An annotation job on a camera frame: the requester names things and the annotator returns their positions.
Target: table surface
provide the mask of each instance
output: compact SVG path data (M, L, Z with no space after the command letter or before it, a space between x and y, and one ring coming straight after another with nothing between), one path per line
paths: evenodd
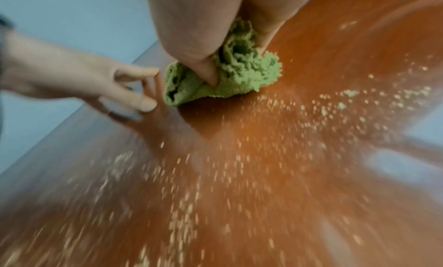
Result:
M259 93L82 107L0 176L0 266L441 266L442 2L312 0Z

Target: white wall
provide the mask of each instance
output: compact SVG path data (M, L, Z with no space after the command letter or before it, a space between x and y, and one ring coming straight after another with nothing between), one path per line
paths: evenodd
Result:
M128 63L157 40L146 0L0 0L0 13L23 33ZM2 101L0 173L81 105L4 92Z

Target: sponge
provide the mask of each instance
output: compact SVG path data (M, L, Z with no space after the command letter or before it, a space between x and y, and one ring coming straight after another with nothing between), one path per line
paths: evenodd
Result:
M240 18L233 22L223 45L212 55L220 75L215 88L185 65L170 64L165 72L165 104L176 107L202 97L232 97L276 82L281 76L281 63L270 52L261 55L256 36L251 22Z

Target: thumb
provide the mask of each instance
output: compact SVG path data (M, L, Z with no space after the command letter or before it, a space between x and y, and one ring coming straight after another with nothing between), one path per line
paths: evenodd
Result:
M154 99L130 91L117 83L110 84L104 91L103 96L141 112L150 112L157 106L157 101Z
M192 69L201 79L206 81L210 86L216 87L219 82L219 74L214 60L209 56L202 61L189 62L183 64Z

